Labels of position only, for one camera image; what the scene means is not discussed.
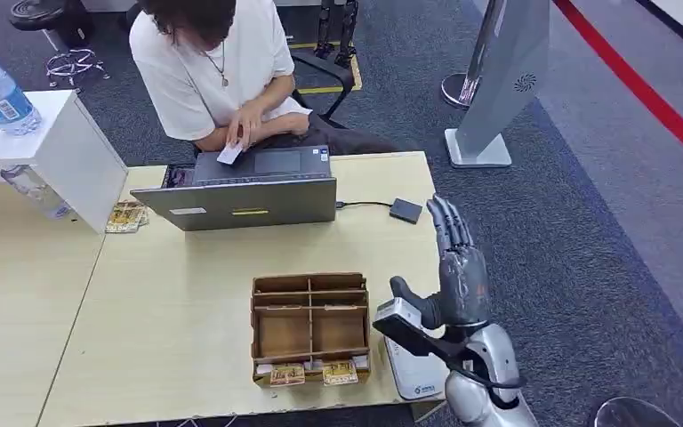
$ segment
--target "white t-shirt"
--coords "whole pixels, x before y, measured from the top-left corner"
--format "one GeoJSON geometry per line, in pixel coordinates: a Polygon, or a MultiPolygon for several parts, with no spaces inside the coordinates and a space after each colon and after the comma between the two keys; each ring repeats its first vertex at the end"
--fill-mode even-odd
{"type": "MultiPolygon", "coordinates": [[[[185,42],[173,44],[145,12],[132,26],[130,46],[161,125],[178,140],[199,140],[217,126],[229,125],[234,113],[260,95],[273,77],[294,72],[273,0],[237,1],[229,35],[206,53],[213,62],[185,42]],[[228,86],[216,68],[221,64],[228,86]]],[[[289,97],[263,121],[290,112],[310,110],[289,97]]]]}

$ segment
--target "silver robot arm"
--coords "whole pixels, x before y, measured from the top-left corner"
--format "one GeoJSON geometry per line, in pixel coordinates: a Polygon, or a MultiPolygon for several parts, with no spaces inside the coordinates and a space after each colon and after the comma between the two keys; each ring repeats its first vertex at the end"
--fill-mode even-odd
{"type": "Polygon", "coordinates": [[[401,277],[391,279],[395,304],[416,312],[412,318],[384,303],[374,327],[415,356],[433,353],[452,370],[446,399],[463,423],[478,427],[535,427],[522,396],[514,348],[506,331],[489,318],[486,262],[454,205],[434,195],[428,209],[436,228],[440,290],[427,298],[413,293],[401,277]],[[432,338],[422,329],[446,326],[432,338]]]}

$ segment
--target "red line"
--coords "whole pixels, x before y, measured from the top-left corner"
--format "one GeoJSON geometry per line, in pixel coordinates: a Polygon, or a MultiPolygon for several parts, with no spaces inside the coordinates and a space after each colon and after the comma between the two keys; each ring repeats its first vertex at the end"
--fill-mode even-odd
{"type": "Polygon", "coordinates": [[[617,53],[611,44],[591,25],[570,0],[554,0],[556,6],[577,29],[580,36],[614,71],[622,83],[650,110],[661,123],[683,143],[683,117],[637,71],[617,53]]]}

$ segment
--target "yellow tape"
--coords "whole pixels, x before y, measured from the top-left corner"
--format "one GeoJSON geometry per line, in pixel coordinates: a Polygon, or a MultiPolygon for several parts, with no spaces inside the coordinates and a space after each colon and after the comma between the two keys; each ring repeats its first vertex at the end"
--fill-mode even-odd
{"type": "MultiPolygon", "coordinates": [[[[331,42],[334,46],[338,46],[341,42],[331,42]]],[[[298,43],[289,44],[290,49],[308,49],[311,47],[316,47],[315,43],[298,43]]],[[[363,77],[360,75],[360,67],[358,65],[358,57],[353,56],[350,62],[350,68],[352,68],[352,76],[355,77],[355,85],[352,86],[352,91],[359,91],[363,88],[363,77]]],[[[298,91],[303,94],[312,93],[339,93],[344,90],[341,86],[324,86],[324,87],[306,87],[298,89],[298,91]]]]}
{"type": "Polygon", "coordinates": [[[264,215],[267,214],[269,211],[268,209],[262,209],[260,211],[234,211],[231,214],[234,216],[241,216],[241,215],[264,215]]]}

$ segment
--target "chair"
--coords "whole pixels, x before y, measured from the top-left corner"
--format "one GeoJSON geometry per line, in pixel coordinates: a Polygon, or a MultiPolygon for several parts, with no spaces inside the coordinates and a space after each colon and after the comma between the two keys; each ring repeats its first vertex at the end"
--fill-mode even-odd
{"type": "MultiPolygon", "coordinates": [[[[132,29],[132,24],[134,23],[134,20],[137,19],[137,15],[139,15],[141,11],[141,6],[135,3],[120,20],[120,25],[127,33],[129,33],[130,29],[132,29]]],[[[299,62],[305,64],[339,81],[341,84],[341,92],[336,97],[336,100],[333,102],[331,107],[329,107],[325,113],[319,113],[318,116],[326,123],[337,129],[346,129],[344,125],[340,125],[331,119],[331,115],[336,111],[337,108],[339,108],[339,106],[342,104],[342,101],[344,101],[344,98],[346,98],[347,95],[352,91],[352,86],[355,85],[355,77],[352,76],[352,72],[328,60],[318,58],[317,56],[305,52],[293,52],[292,59],[295,63],[299,62]]],[[[292,98],[294,98],[304,108],[310,108],[308,103],[300,94],[299,90],[294,90],[292,93],[292,98]]]]}
{"type": "Polygon", "coordinates": [[[41,31],[56,54],[45,64],[49,86],[55,87],[55,77],[67,77],[75,87],[75,77],[98,69],[104,79],[110,76],[87,48],[88,38],[95,31],[90,14],[80,0],[22,0],[12,7],[11,24],[20,31],[41,31]]]}

